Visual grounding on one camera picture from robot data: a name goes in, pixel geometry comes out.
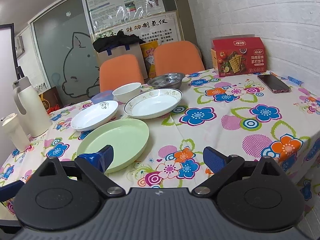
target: green plate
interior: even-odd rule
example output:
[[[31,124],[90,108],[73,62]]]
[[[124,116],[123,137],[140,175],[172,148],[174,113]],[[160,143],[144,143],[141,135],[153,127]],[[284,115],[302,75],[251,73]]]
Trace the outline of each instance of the green plate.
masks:
[[[149,128],[138,119],[120,119],[106,123],[87,135],[80,143],[77,156],[94,153],[106,145],[114,150],[113,162],[105,173],[119,171],[133,163],[147,146]]]

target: blue plastic bowl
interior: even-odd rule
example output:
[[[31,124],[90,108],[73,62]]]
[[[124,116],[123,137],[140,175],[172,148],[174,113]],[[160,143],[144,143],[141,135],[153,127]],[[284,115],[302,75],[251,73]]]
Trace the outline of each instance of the blue plastic bowl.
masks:
[[[107,90],[95,95],[91,98],[93,104],[98,104],[103,101],[113,100],[112,90]]]

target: yellow snack bag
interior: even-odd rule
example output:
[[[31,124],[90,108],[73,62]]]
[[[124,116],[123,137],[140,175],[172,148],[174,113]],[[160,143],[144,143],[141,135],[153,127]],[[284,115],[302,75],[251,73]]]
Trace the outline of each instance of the yellow snack bag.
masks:
[[[146,65],[146,69],[148,73],[148,78],[156,77],[156,69],[155,69],[153,52],[158,46],[159,46],[158,41],[151,41],[148,43],[140,44],[142,56],[143,56],[144,63]]]

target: metal bowl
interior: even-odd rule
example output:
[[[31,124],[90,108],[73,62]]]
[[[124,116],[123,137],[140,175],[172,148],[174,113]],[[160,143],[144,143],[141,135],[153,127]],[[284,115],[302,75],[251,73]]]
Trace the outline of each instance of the metal bowl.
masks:
[[[168,73],[157,76],[148,81],[148,85],[155,89],[160,88],[175,88],[179,89],[182,84],[182,79],[185,77],[183,73]]]

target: tomato image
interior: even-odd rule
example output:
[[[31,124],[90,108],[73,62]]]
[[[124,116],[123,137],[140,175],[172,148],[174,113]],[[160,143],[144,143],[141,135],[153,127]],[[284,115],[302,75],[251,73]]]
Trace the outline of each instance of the tomato image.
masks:
[[[220,52],[220,58],[225,59],[227,57],[227,54],[225,54],[223,51]]]

